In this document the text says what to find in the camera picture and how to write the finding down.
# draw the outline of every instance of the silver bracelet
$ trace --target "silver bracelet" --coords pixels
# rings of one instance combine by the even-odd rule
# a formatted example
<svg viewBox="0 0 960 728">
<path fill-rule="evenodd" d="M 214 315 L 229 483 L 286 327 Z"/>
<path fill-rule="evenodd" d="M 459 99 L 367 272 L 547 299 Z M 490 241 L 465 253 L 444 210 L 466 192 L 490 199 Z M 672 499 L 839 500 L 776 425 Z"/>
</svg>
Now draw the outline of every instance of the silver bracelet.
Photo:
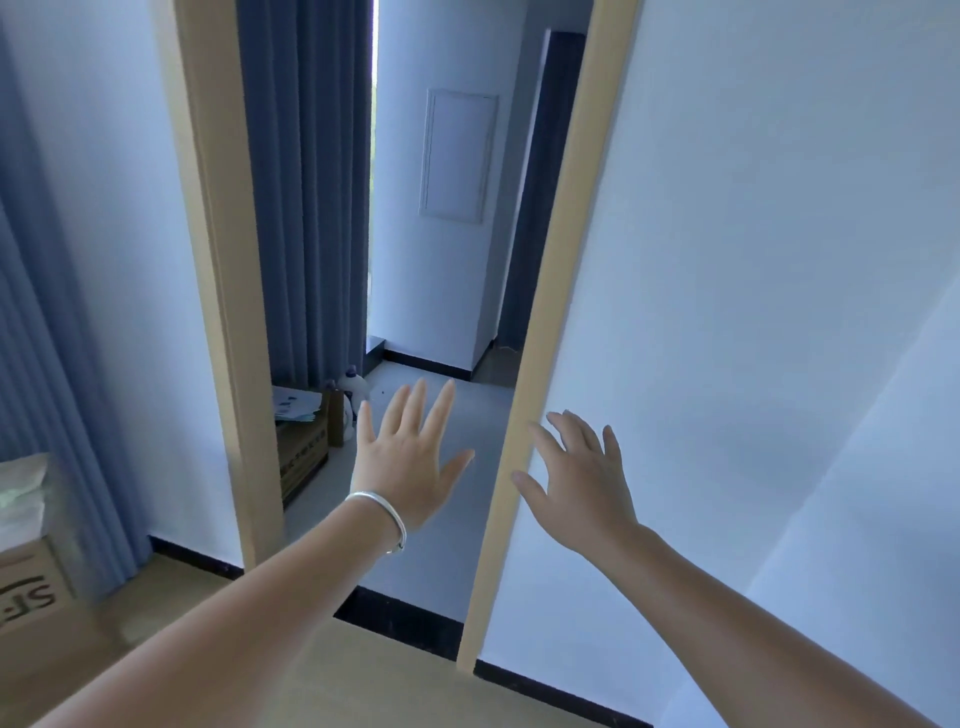
<svg viewBox="0 0 960 728">
<path fill-rule="evenodd" d="M 400 514 L 396 511 L 394 506 L 390 504 L 386 498 L 381 496 L 379 493 L 371 493 L 370 491 L 354 491 L 349 496 L 344 498 L 344 500 L 350 500 L 352 497 L 368 497 L 370 500 L 375 500 L 383 509 L 391 515 L 396 523 L 396 527 L 400 529 L 400 543 L 396 545 L 396 548 L 391 548 L 387 553 L 393 553 L 394 551 L 402 551 L 403 547 L 407 545 L 407 527 L 403 525 L 403 519 L 400 517 Z"/>
</svg>

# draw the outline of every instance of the beige door trim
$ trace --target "beige door trim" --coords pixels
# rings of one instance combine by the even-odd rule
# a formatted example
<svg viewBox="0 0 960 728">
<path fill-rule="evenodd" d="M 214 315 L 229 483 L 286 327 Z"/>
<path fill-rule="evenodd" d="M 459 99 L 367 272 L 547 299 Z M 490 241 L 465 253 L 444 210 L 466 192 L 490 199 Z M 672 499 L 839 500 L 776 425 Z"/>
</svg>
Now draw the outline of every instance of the beige door trim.
<svg viewBox="0 0 960 728">
<path fill-rule="evenodd" d="M 510 473 L 530 464 L 533 443 L 527 423 L 543 415 L 638 9 L 638 0 L 595 0 L 590 16 L 514 403 L 457 655 L 457 668 L 465 672 L 473 672 L 490 626 L 519 503 Z"/>
<path fill-rule="evenodd" d="M 153 0 L 152 11 L 249 570 L 285 540 L 236 9 Z"/>
</svg>

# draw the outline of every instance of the finger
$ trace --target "finger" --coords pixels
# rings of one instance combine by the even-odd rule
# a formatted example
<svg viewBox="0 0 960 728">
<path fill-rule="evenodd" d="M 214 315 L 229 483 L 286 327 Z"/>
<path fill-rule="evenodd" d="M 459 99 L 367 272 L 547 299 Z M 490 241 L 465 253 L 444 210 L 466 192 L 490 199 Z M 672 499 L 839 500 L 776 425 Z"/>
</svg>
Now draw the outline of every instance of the finger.
<svg viewBox="0 0 960 728">
<path fill-rule="evenodd" d="M 548 412 L 547 422 L 557 428 L 560 433 L 560 439 L 564 443 L 567 452 L 587 449 L 587 441 L 584 440 L 584 433 L 580 431 L 580 426 L 572 417 L 560 414 L 560 412 Z"/>
<path fill-rule="evenodd" d="M 376 433 L 373 432 L 373 413 L 370 410 L 370 402 L 363 400 L 360 402 L 360 411 L 357 413 L 357 442 L 369 445 L 374 440 L 376 440 Z"/>
<path fill-rule="evenodd" d="M 543 462 L 549 468 L 551 461 L 556 462 L 558 457 L 563 457 L 564 449 L 560 447 L 557 438 L 546 427 L 540 423 L 530 423 L 530 434 L 534 438 L 534 447 L 543 458 Z"/>
<path fill-rule="evenodd" d="M 614 463 L 623 462 L 623 456 L 620 453 L 620 443 L 616 441 L 613 428 L 609 425 L 603 428 L 603 451 Z"/>
<path fill-rule="evenodd" d="M 516 489 L 520 495 L 527 501 L 530 511 L 537 519 L 537 523 L 543 525 L 543 518 L 546 516 L 546 509 L 550 501 L 547 500 L 546 492 L 543 490 L 537 480 L 524 471 L 513 471 L 510 473 L 510 479 L 513 480 Z"/>
<path fill-rule="evenodd" d="M 423 430 L 420 434 L 437 447 L 440 446 L 440 441 L 444 438 L 446 421 L 450 419 L 450 410 L 453 408 L 453 400 L 456 394 L 457 385 L 453 383 L 453 379 L 448 379 L 444 388 L 440 390 L 437 401 L 430 408 L 430 414 L 426 416 L 426 422 L 423 423 Z"/>
<path fill-rule="evenodd" d="M 465 449 L 447 460 L 446 465 L 440 470 L 440 487 L 445 494 L 453 490 L 453 486 L 464 474 L 464 470 L 467 469 L 467 465 L 473 460 L 475 454 L 473 450 Z"/>
<path fill-rule="evenodd" d="M 420 432 L 420 423 L 423 422 L 423 402 L 426 400 L 426 379 L 417 380 L 414 391 L 410 393 L 406 405 L 403 407 L 403 416 L 400 418 L 400 432 L 416 435 Z"/>
<path fill-rule="evenodd" d="M 410 385 L 404 384 L 394 394 L 394 398 L 387 405 L 387 411 L 383 413 L 383 422 L 380 423 L 380 436 L 396 435 L 400 427 L 400 418 L 403 416 L 403 407 L 410 397 Z"/>
<path fill-rule="evenodd" d="M 603 453 L 603 448 L 600 447 L 600 438 L 597 437 L 597 433 L 593 431 L 593 427 L 588 425 L 584 418 L 582 418 L 580 415 L 576 415 L 570 410 L 565 410 L 564 414 L 568 417 L 572 417 L 577 423 L 577 426 L 580 427 L 580 431 L 583 433 L 584 442 L 587 443 L 587 447 L 594 452 Z"/>
</svg>

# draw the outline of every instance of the wall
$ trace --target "wall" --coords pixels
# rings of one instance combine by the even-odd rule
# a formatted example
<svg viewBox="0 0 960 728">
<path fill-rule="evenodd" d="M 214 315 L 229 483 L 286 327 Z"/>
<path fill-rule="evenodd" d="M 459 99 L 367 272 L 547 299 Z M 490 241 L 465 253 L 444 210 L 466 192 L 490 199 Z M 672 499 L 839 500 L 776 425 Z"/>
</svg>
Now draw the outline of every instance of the wall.
<svg viewBox="0 0 960 728">
<path fill-rule="evenodd" d="M 960 279 L 748 595 L 960 726 Z M 689 680 L 663 728 L 724 725 Z"/>
<path fill-rule="evenodd" d="M 241 565 L 146 0 L 5 0 L 0 22 L 151 533 Z"/>
<path fill-rule="evenodd" d="M 490 256 L 487 259 L 475 357 L 479 357 L 487 348 L 496 335 L 499 323 L 510 253 L 514 245 L 516 213 L 526 170 L 546 31 L 586 33 L 592 9 L 593 0 L 530 0 L 523 24 L 520 60 L 516 67 L 514 104 L 507 127 L 503 174 L 493 212 Z"/>
<path fill-rule="evenodd" d="M 527 0 L 380 5 L 370 335 L 472 369 Z M 481 225 L 420 216 L 427 90 L 499 96 Z"/>
<path fill-rule="evenodd" d="M 957 271 L 957 32 L 946 0 L 644 4 L 547 407 L 613 425 L 640 517 L 737 589 Z M 684 676 L 522 506 L 481 659 L 649 721 Z"/>
</svg>

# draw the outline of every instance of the hand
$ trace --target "hand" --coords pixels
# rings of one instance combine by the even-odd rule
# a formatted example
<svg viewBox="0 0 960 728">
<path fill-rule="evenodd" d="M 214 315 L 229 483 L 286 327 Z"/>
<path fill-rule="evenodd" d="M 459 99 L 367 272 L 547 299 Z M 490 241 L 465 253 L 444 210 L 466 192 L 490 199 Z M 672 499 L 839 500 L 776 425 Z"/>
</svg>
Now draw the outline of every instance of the hand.
<svg viewBox="0 0 960 728">
<path fill-rule="evenodd" d="M 473 450 L 463 450 L 440 468 L 440 442 L 455 394 L 456 387 L 450 379 L 434 402 L 423 429 L 423 379 L 417 381 L 412 393 L 407 384 L 396 390 L 383 415 L 379 436 L 373 434 L 368 401 L 360 405 L 357 414 L 357 459 L 350 491 L 373 491 L 383 496 L 411 532 L 446 502 L 453 484 L 473 459 Z"/>
<path fill-rule="evenodd" d="M 636 526 L 620 446 L 609 425 L 603 429 L 601 448 L 590 425 L 572 412 L 550 412 L 546 419 L 564 443 L 561 447 L 543 426 L 530 424 L 550 477 L 548 490 L 521 471 L 514 471 L 514 484 L 543 530 L 596 564 L 618 537 Z"/>
</svg>

